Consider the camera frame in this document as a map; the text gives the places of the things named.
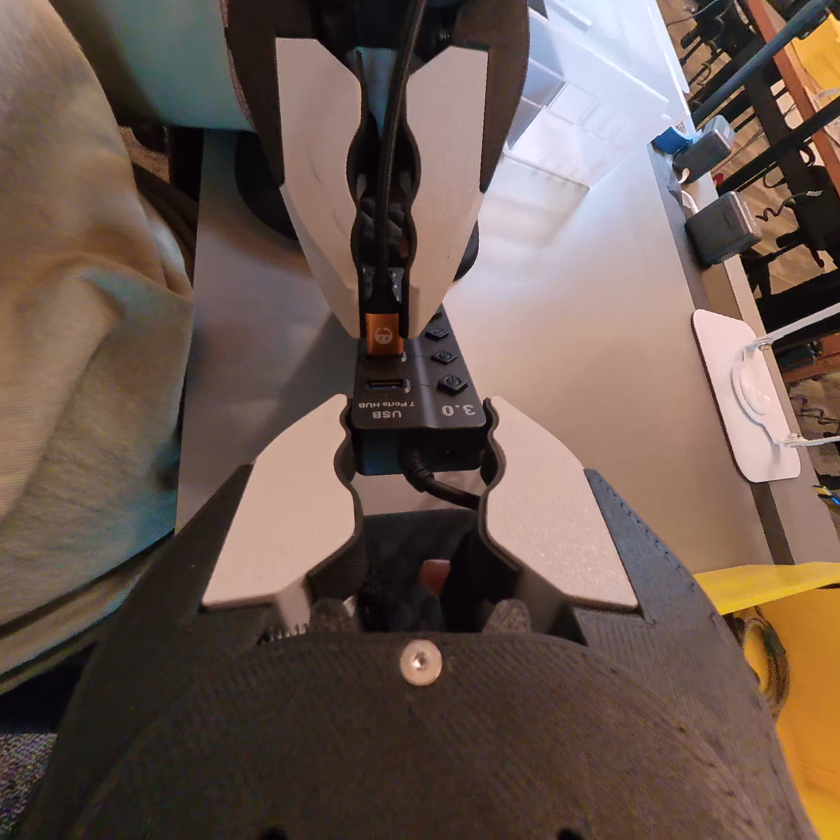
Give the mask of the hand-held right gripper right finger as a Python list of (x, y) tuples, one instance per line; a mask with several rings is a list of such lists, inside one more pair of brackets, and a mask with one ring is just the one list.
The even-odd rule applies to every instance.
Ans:
[(530, 611), (636, 611), (638, 599), (581, 462), (505, 399), (489, 420), (479, 503), (479, 584)]

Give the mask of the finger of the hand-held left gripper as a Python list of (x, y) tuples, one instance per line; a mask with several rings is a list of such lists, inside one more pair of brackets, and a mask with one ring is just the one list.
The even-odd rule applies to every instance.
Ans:
[(275, 51), (280, 193), (331, 312), (358, 340), (359, 277), (351, 248), (356, 203), (348, 166), (365, 114), (360, 71), (315, 38), (277, 37)]
[(482, 203), (487, 63), (483, 50), (448, 47), (406, 84), (407, 128), (419, 159), (409, 212), (415, 235), (408, 270), (410, 339), (425, 329), (454, 282)]

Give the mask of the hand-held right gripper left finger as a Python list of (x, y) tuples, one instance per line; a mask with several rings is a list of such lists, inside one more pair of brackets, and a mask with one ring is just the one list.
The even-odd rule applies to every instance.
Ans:
[(349, 399), (334, 395), (255, 459), (203, 606), (269, 605), (303, 631), (321, 598), (352, 597), (364, 578), (364, 516), (352, 487)]

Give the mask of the black USB hub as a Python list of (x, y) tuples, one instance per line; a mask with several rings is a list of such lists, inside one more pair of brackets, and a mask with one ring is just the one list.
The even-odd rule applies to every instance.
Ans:
[(364, 476), (400, 474), (406, 449), (434, 473), (478, 468), (487, 419), (443, 307), (400, 355), (369, 355), (358, 342), (348, 425)]

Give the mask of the clear plastic organizer box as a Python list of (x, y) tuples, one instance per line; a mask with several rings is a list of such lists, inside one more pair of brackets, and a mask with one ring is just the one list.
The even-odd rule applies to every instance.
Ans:
[(656, 2), (532, 2), (528, 14), (528, 69), (507, 158), (591, 187), (686, 126), (688, 87)]

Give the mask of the white desk stand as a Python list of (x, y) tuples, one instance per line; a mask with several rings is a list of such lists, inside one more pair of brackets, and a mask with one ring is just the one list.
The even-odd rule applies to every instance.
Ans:
[(763, 354), (774, 342), (838, 313), (836, 303), (759, 336), (742, 320), (704, 309), (693, 312), (692, 328), (721, 422), (747, 481), (796, 478), (802, 470), (798, 449), (838, 443), (839, 436), (809, 440), (791, 430)]

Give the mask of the grey desk clamp block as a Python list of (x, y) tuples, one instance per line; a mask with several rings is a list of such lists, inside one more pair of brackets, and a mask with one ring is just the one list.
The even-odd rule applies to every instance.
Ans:
[(762, 238), (755, 218), (737, 192), (727, 192), (686, 220), (686, 236), (700, 266), (723, 264)]
[(680, 184), (690, 184), (711, 172), (732, 152), (735, 131), (730, 122), (718, 114), (673, 156), (673, 168)]

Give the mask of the person's cream sweater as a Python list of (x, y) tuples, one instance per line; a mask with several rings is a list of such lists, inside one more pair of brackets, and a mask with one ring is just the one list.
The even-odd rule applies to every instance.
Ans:
[(50, 2), (2, 2), (2, 692), (92, 643), (174, 527), (196, 206), (134, 167)]

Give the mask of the yellow plastic bin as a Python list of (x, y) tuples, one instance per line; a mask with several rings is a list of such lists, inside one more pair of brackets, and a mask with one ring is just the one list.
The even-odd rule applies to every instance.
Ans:
[(696, 575), (731, 619), (820, 838), (839, 838), (839, 565), (744, 565)]

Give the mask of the black metal desk frame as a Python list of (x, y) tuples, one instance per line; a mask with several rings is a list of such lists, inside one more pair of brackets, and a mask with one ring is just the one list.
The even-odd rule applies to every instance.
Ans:
[(740, 197), (759, 184), (774, 205), (757, 215), (760, 226), (782, 217), (793, 228), (771, 251), (751, 246), (741, 255), (763, 322), (777, 327), (838, 302), (838, 2), (827, 2), (813, 24), (761, 65), (756, 56), (806, 2), (698, 2), (692, 29), (680, 45), (684, 64), (708, 47), (709, 67), (689, 99), (702, 128), (723, 117), (735, 131), (756, 123), (752, 137), (765, 148), (732, 168), (734, 155), (716, 172), (717, 192)]

